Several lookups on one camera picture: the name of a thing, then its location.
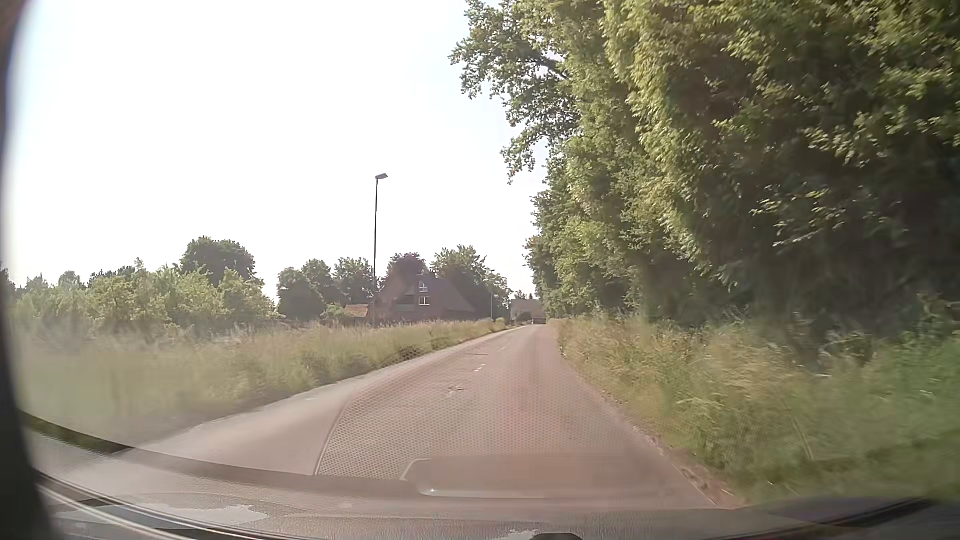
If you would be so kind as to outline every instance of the tall grass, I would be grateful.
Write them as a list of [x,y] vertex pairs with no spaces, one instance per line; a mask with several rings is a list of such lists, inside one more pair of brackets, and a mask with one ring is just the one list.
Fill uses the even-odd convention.
[[137,444],[503,328],[492,322],[317,326],[163,344],[101,336],[71,347],[20,333],[14,375],[24,411]]
[[555,324],[588,380],[750,501],[960,495],[960,337],[905,336],[815,374],[749,323]]

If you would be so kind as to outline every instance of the brick house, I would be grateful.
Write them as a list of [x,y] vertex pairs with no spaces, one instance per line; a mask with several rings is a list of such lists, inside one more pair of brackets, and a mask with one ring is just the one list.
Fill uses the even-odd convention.
[[428,274],[392,275],[376,295],[376,319],[400,321],[474,321],[480,316],[449,280]]

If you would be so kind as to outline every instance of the tree canopy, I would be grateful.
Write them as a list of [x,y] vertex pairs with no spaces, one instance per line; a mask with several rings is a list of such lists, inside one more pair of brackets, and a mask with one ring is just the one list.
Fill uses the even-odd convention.
[[[465,295],[478,312],[490,309],[488,283],[496,305],[509,296],[506,280],[486,267],[473,248],[444,250],[436,262],[447,274],[459,272]],[[191,241],[180,264],[146,269],[139,258],[117,270],[101,270],[87,281],[72,270],[53,284],[39,275],[17,287],[6,268],[3,301],[14,323],[46,337],[88,338],[97,333],[132,333],[148,340],[173,329],[198,337],[255,329],[276,320],[346,323],[348,304],[367,304],[376,292],[373,269],[365,258],[339,258],[331,270],[311,258],[277,276],[276,305],[263,294],[253,272],[253,256],[233,240],[208,237]],[[389,272],[428,272],[417,253],[396,254]]]
[[213,286],[220,284],[228,269],[236,272],[244,281],[256,280],[255,267],[253,255],[239,242],[213,240],[209,236],[191,240],[180,259],[183,272],[206,273]]
[[883,333],[960,299],[958,28],[941,1],[469,0],[462,89],[545,145],[553,314],[731,310]]
[[340,258],[333,267],[333,279],[347,304],[366,304],[376,292],[373,267],[365,258]]

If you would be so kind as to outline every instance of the windshield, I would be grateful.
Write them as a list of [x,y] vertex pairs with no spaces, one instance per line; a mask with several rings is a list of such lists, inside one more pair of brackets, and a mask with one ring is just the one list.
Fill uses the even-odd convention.
[[960,14],[907,4],[29,3],[35,466],[322,537],[951,500]]

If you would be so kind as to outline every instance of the street lamp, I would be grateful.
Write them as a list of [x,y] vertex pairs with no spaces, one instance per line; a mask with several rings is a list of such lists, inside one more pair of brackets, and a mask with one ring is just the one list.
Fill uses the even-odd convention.
[[378,174],[373,178],[376,180],[376,187],[373,191],[373,303],[370,309],[373,326],[376,327],[376,293],[380,291],[380,285],[376,282],[376,211],[380,199],[380,181],[387,179],[387,173]]

